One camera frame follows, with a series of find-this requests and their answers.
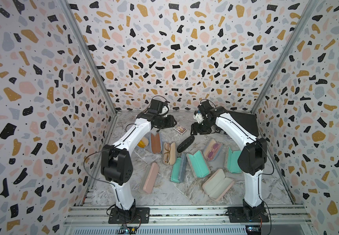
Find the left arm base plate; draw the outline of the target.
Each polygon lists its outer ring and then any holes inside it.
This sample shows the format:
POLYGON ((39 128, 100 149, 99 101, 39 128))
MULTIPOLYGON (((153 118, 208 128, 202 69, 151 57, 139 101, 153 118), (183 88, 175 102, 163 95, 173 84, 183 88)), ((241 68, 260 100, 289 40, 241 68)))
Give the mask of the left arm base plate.
POLYGON ((122 210, 114 207, 110 211, 109 224, 147 224, 150 218, 149 207, 133 207, 130 210, 122 210))

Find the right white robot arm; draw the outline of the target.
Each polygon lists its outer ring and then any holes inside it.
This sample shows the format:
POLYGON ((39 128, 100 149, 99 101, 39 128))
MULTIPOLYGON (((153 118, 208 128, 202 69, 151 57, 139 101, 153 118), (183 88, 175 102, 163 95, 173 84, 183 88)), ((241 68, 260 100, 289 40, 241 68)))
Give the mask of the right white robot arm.
POLYGON ((237 164, 244 173, 245 196, 243 215, 251 220, 264 212, 260 197, 261 179, 267 162, 266 139, 259 138, 256 117, 253 114, 229 112, 222 106, 213 107, 212 102, 203 99, 194 112, 196 120, 191 125, 192 135, 207 135, 213 127, 223 130, 239 146, 241 154, 237 164))

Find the blue case brown lining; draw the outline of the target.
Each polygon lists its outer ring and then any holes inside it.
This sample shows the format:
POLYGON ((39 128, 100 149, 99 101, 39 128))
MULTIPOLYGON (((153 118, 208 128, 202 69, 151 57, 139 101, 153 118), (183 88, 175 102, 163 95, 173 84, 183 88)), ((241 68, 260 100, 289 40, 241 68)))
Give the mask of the blue case brown lining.
POLYGON ((162 152, 162 139, 160 133, 150 134, 150 150, 153 154, 162 152))

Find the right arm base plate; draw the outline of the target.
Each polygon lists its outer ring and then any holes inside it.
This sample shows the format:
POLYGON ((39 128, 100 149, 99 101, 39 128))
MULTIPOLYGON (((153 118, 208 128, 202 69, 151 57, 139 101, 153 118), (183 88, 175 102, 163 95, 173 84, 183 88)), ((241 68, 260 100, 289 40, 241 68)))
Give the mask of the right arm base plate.
POLYGON ((269 222, 269 214, 264 206, 250 208, 249 206, 228 207, 225 215, 230 223, 259 223, 269 222))

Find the grey case with glasses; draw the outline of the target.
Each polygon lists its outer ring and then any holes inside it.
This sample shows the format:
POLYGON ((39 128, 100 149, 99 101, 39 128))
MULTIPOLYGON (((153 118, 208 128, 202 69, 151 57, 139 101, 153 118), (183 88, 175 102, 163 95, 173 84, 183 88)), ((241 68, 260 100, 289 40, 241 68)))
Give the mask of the grey case with glasses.
POLYGON ((174 165, 176 162, 176 144, 163 144, 163 163, 166 165, 174 165))

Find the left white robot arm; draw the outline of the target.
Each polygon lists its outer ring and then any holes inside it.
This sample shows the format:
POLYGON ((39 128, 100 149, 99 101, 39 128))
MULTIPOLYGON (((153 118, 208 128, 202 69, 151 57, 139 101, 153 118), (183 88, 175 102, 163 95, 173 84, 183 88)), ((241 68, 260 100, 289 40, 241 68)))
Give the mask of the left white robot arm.
POLYGON ((117 212, 125 220, 132 220, 136 214, 136 202, 129 182, 133 174, 131 154, 153 127, 159 130, 175 127, 177 121, 168 112, 168 101, 152 99, 126 133, 114 144, 105 145, 102 149, 100 172, 112 185, 117 212))

